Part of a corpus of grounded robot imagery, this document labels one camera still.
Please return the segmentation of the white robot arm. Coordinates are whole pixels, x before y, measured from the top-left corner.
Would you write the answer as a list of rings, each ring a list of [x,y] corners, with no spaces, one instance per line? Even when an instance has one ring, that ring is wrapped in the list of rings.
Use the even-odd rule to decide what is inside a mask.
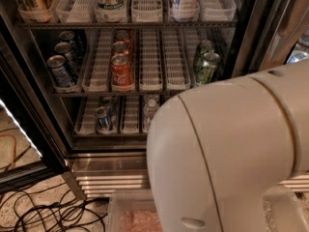
[[[171,98],[147,165],[163,232],[308,232],[281,184],[309,170],[309,61]]]

